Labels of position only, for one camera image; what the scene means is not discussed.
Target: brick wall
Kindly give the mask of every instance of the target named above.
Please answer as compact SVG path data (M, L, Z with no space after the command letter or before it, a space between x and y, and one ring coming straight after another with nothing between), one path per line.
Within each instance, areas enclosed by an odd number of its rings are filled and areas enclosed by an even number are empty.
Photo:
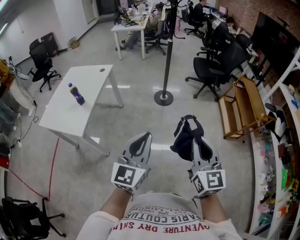
M280 17L291 26L289 31L300 41L300 10L284 0L217 0L216 7L219 6L227 7L228 15L235 19L236 25L250 34L254 31L259 12L279 23L277 17Z

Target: concrete floor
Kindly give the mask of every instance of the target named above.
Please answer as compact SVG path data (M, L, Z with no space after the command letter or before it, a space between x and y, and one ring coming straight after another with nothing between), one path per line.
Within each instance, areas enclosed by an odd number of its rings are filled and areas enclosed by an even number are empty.
M99 210L114 186L110 182L112 166L122 153L123 143L132 136L149 131L153 143L149 164L152 168L148 179L141 187L141 193L174 192L191 199L195 195L193 184L189 182L187 170L191 163L184 161L169 150L174 142L173 133L180 118L193 114L202 124L205 137L218 149L223 168L226 169L226 189L218 195L227 215L232 219L239 232L245 231L249 217L252 217L253 167L252 150L248 138L242 140L224 140L222 122L214 96L207 88L198 99L193 94L201 87L200 83L185 82L186 76L195 76L193 58L200 50L202 42L196 36L186 36L182 23L177 36L185 40L174 39L172 62L168 90L174 95L170 106L159 106L154 93L162 88L165 59L159 50L150 51L142 60L141 47L123 52L120 61L115 51L115 41L110 29L113 23L95 26L81 41L75 52L65 52L53 59L54 68L64 76L70 67L81 65L113 64L113 70L124 101L119 108L113 90L105 88L96 104L87 132L99 137L111 150L109 157L100 154L83 140L75 149L70 144L59 141L53 167L51 198L47 203L49 215L65 213L65 219L55 219L53 224L67 234L67 239L75 239L87 217ZM120 40L126 33L120 34ZM22 64L23 72L33 66L31 60ZM52 91L44 87L38 91L40 82L31 84L29 91L38 104L37 116L41 117L59 81L52 82ZM222 94L229 85L221 86ZM27 130L31 119L27 111L21 109L22 134ZM10 138L20 136L18 130ZM22 148L17 147L12 156L10 168L21 179L41 195L48 196L49 178L53 155L58 138L33 123ZM9 196L38 202L41 198L30 191L10 172L7 178ZM48 239L58 239L51 231Z

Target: bottle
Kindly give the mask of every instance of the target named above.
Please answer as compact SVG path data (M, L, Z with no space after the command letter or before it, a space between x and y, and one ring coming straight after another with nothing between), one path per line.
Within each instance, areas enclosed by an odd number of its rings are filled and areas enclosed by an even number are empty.
M84 104L84 98L83 98L83 96L81 96L78 89L75 86L73 86L73 84L71 84L71 83L69 83L69 87L70 87L70 93L72 93L72 95L75 97L76 101L80 105Z

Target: black tv screen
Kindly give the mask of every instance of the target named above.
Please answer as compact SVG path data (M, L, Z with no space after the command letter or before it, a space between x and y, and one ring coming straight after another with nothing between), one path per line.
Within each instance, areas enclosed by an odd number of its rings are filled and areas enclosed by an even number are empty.
M254 47L263 52L279 77L290 65L300 45L285 27L261 12L252 41Z

